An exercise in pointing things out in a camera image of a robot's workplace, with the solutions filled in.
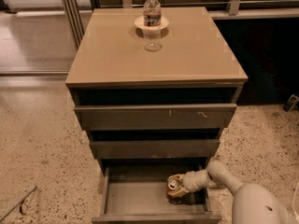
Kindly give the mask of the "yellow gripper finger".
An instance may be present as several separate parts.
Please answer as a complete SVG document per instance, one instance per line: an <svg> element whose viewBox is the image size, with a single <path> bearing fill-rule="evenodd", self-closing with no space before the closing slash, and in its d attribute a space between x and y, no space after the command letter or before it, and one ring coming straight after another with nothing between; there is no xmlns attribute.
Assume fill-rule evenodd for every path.
<svg viewBox="0 0 299 224"><path fill-rule="evenodd" d="M184 174L170 175L170 176L167 178L167 182L168 182L168 183L172 183L173 181L176 181L177 183L181 184L182 181L183 181L183 177L184 177Z"/></svg>
<svg viewBox="0 0 299 224"><path fill-rule="evenodd" d="M178 191L176 192L176 194L174 195L174 199L175 198L180 198L186 194L188 194L189 191L186 190L185 188L181 187L181 186L178 186Z"/></svg>

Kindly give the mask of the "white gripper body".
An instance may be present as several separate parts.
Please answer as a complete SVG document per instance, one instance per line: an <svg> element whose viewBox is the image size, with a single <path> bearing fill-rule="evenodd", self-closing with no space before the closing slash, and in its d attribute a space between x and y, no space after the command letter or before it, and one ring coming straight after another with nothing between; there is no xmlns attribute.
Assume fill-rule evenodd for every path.
<svg viewBox="0 0 299 224"><path fill-rule="evenodd" d="M209 175L207 170L190 171L184 174L182 185L188 192L196 192L209 185Z"/></svg>

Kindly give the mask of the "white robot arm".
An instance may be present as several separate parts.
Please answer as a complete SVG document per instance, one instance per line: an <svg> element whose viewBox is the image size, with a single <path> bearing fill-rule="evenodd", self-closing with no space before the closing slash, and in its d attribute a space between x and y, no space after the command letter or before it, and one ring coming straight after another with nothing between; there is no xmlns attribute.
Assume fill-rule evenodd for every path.
<svg viewBox="0 0 299 224"><path fill-rule="evenodd" d="M299 224L292 214L266 188L243 183L224 164L211 161L206 169L175 174L167 178L166 196L180 198L200 189L225 188L233 196L232 224Z"/></svg>

